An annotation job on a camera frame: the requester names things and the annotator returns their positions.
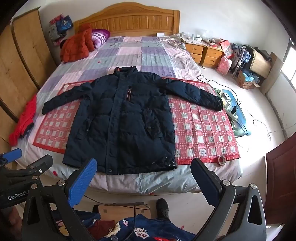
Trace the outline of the right wooden nightstand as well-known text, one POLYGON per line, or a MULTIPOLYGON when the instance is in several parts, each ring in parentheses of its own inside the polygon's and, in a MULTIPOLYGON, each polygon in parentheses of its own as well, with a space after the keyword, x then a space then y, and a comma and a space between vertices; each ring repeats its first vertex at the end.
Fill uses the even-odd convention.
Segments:
POLYGON ((216 68, 223 55, 224 52, 222 49, 206 46, 203 50, 201 66, 206 68, 216 68))

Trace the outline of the patchwork pastel bed quilt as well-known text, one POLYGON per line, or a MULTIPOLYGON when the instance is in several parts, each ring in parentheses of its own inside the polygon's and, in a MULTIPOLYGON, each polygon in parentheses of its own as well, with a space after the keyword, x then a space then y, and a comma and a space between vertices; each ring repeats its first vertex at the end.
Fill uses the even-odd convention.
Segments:
MULTIPOLYGON (((23 153, 18 164, 25 167, 48 154, 53 157, 54 163, 47 175, 52 178, 69 177, 73 169, 63 164, 63 152, 79 103, 75 101, 43 115, 44 103, 75 85, 111 74, 116 67, 128 66, 161 77, 187 80, 203 90, 214 92, 211 85, 198 81, 201 69, 176 39, 110 38, 87 58, 60 64, 49 76, 37 94, 34 127, 18 141, 23 153)), ((177 169, 133 175, 97 173, 91 187, 112 193, 133 194, 198 192, 199 188, 190 173, 190 163, 196 157, 221 179, 235 181, 241 177, 240 155, 227 114, 207 110, 176 96, 171 96, 169 101, 176 131, 177 169), (223 166, 218 164, 221 155, 226 158, 223 166)))

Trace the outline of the wooden nightstand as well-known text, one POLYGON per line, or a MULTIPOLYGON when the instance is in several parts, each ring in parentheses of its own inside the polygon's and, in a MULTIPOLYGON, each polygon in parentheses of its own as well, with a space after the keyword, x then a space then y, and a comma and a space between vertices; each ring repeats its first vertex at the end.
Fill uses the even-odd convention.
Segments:
POLYGON ((224 52, 222 49, 206 46, 203 50, 201 66, 206 68, 216 68, 223 55, 224 52))
POLYGON ((204 56, 204 51, 206 50, 206 47, 204 45, 195 45, 195 44, 185 44, 186 50, 190 53, 191 57, 194 59, 194 61, 197 64, 201 64, 204 56))

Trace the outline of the wooden wardrobe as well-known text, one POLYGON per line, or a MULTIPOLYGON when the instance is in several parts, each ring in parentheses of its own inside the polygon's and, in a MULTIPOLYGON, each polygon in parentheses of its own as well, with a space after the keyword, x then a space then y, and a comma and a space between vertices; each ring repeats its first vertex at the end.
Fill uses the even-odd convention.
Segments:
POLYGON ((12 20, 1 33, 1 152, 25 109, 56 69, 43 33, 39 9, 12 20))

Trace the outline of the orange padded jacket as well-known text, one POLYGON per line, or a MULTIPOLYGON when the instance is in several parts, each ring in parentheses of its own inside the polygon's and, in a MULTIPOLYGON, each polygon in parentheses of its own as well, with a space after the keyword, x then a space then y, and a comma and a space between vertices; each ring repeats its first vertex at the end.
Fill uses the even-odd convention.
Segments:
POLYGON ((78 33, 65 41, 60 52, 60 59, 64 63, 75 62, 89 56, 95 47, 92 42, 92 27, 83 24, 78 33))

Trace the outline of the dark red wooden door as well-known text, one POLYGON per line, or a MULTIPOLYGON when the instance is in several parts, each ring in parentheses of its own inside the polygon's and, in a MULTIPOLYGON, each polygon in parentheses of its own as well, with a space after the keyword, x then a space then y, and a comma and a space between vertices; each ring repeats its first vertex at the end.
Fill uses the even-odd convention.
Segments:
POLYGON ((295 210, 295 134, 266 154, 266 223, 286 223, 295 210))

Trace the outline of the roll of tape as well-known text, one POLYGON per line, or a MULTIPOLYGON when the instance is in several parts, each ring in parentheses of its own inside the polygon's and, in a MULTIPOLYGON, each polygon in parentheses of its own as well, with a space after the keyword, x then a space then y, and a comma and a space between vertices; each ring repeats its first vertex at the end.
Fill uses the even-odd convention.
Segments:
POLYGON ((218 157, 218 164, 220 166, 223 166, 223 165, 226 164, 226 158, 225 158, 225 156, 221 155, 221 156, 218 157))

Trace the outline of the patterned navy fleece trousers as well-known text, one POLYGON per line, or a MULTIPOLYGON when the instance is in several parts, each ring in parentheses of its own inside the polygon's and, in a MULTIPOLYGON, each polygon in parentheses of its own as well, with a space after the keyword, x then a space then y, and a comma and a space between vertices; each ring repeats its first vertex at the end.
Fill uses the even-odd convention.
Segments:
POLYGON ((171 220, 146 218, 142 214, 103 224, 99 213, 79 210, 76 213, 95 240, 192 240, 195 236, 171 220))

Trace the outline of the red garment at bed edge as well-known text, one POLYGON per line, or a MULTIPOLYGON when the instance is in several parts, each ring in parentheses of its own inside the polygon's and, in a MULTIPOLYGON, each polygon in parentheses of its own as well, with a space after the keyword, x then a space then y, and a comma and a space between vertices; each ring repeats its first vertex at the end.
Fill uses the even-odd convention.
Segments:
POLYGON ((24 138, 34 126, 34 116, 37 109, 37 95, 35 94, 25 105, 14 131, 9 135, 9 144, 14 147, 20 138, 24 138))

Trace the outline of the purple floral pillow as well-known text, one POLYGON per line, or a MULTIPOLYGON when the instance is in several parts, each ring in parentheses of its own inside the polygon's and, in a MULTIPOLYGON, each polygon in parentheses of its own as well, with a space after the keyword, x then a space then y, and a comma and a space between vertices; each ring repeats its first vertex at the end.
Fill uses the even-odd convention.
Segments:
POLYGON ((95 49, 101 47, 110 37, 110 32, 106 29, 93 29, 91 33, 92 42, 95 49))

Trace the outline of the hanging bags pile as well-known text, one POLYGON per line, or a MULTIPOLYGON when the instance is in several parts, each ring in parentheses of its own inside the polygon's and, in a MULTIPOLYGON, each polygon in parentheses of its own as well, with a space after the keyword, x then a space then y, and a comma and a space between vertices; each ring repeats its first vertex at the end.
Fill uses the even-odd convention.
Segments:
POLYGON ((58 15, 49 22, 48 35, 54 47, 60 46, 66 37, 67 31, 73 28, 73 22, 69 15, 58 15))

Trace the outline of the wooden headboard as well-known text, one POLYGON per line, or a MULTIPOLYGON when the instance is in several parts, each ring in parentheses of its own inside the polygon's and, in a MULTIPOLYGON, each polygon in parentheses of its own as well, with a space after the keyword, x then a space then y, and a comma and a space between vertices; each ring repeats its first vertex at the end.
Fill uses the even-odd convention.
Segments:
POLYGON ((179 33, 180 11, 146 6, 134 2, 117 3, 74 23, 77 33, 83 24, 93 29, 106 29, 112 37, 153 37, 157 33, 179 33))

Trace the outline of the left wooden nightstand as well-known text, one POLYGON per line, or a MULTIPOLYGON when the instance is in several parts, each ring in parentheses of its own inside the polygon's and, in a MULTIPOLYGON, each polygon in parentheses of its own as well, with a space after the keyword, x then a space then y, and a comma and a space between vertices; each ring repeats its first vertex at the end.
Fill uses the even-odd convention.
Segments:
POLYGON ((190 53, 191 57, 194 59, 194 61, 197 64, 201 64, 204 56, 204 51, 206 50, 206 47, 204 45, 195 45, 195 44, 185 44, 186 50, 190 53))

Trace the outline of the dark navy padded jacket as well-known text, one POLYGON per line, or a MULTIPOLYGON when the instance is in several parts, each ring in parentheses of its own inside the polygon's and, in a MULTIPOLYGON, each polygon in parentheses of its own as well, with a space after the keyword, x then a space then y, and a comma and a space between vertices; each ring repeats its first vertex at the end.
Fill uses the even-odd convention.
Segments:
POLYGON ((45 102, 42 113, 80 101, 63 157, 67 166, 79 168, 93 158, 107 175, 171 171, 177 162, 170 95, 223 108, 218 96, 133 66, 73 87, 45 102))

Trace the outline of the cardboard box with blue items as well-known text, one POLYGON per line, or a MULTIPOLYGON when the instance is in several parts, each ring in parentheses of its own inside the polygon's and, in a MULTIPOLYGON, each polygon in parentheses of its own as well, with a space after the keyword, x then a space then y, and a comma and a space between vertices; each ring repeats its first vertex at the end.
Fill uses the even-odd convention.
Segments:
POLYGON ((239 70, 236 82, 240 88, 243 89, 255 89, 256 87, 260 88, 259 77, 249 71, 239 70))

